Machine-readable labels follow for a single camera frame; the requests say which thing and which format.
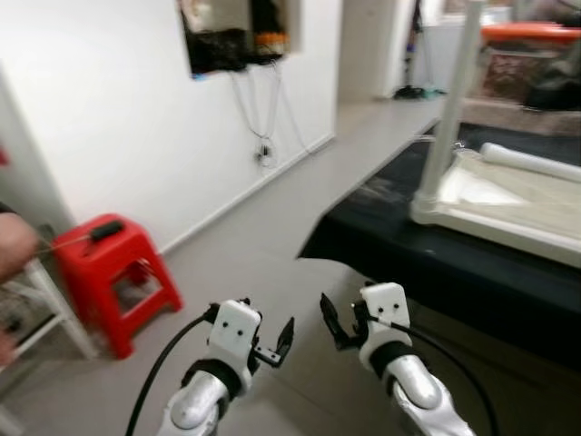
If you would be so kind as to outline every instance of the white pole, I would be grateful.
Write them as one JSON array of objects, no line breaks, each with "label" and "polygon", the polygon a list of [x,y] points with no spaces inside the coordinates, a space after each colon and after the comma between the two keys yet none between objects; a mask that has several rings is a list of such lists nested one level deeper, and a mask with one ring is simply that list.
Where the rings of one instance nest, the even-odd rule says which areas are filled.
[{"label": "white pole", "polygon": [[476,63],[480,46],[480,14],[484,3],[484,0],[470,0],[468,2],[462,43],[458,49],[448,100],[437,127],[436,142],[429,148],[421,184],[411,204],[411,217],[418,223],[431,223],[429,217],[434,213],[439,181],[450,162],[452,147],[458,135],[462,100],[467,91],[471,72],[474,71],[473,66]]}]

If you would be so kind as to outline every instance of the gray tile floor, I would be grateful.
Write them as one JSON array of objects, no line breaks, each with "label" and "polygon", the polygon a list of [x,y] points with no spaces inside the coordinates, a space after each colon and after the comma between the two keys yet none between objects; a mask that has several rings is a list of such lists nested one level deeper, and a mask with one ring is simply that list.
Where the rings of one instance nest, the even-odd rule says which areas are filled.
[{"label": "gray tile floor", "polygon": [[[173,334],[204,311],[208,302],[249,296],[265,315],[262,339],[274,343],[282,325],[295,316],[295,345],[282,369],[259,371],[255,389],[236,401],[223,420],[221,436],[399,434],[389,400],[374,376],[361,369],[356,353],[335,352],[320,320],[321,292],[347,308],[363,278],[337,263],[297,261],[295,256],[318,217],[420,133],[438,115],[440,104],[374,104],[372,111],[361,109],[365,116],[347,108],[342,113],[349,121],[342,124],[340,113],[343,127],[333,144],[167,257],[186,307],[177,314],[162,314],[143,330],[135,338],[136,353],[131,358],[84,362],[55,356],[20,382],[8,383],[0,400],[27,424],[30,436],[123,435],[145,375]],[[426,323],[434,323],[428,312],[422,315]],[[183,372],[203,356],[208,331],[209,327],[202,327],[193,332],[167,360],[145,404],[138,435],[155,434],[162,407]],[[498,373],[483,367],[479,374],[492,382],[498,382],[497,377],[504,377],[502,383],[514,379]],[[485,434],[486,422],[473,393],[456,373],[449,379],[459,386],[462,409]],[[521,384],[517,401],[525,402],[521,396],[538,397],[536,385]],[[499,390],[498,396],[506,394]],[[517,416],[524,420],[523,415],[538,412],[539,407],[535,403],[517,408]],[[575,416],[573,409],[565,418],[570,416]],[[535,434],[525,427],[520,431],[517,422],[511,427],[517,430],[510,434]]]}]

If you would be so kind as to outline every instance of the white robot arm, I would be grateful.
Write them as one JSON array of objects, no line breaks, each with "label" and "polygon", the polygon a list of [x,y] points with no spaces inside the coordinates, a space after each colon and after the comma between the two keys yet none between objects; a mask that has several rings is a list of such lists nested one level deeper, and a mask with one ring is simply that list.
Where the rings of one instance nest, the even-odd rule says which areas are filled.
[{"label": "white robot arm", "polygon": [[363,288],[362,300],[351,305],[357,324],[349,337],[339,324],[332,302],[324,294],[320,308],[338,350],[359,348],[363,366],[375,372],[403,412],[408,434],[474,436],[454,409],[450,392],[432,375],[411,347],[411,339],[392,323],[409,327],[406,296],[395,283]]},{"label": "white robot arm", "polygon": [[[250,390],[259,361],[278,368],[291,349],[294,319],[290,318],[282,330],[276,350],[264,349],[258,344],[262,315],[250,307],[248,299],[212,304],[201,320],[213,324],[208,353],[185,373],[182,388],[172,396],[163,411],[158,436],[215,435],[218,421],[230,402]],[[178,333],[173,345],[190,328]],[[169,352],[173,345],[168,344],[162,354],[167,355],[166,351]],[[133,435],[139,410],[163,359],[158,359],[152,370],[153,376],[150,373],[140,393],[126,436]]]}]

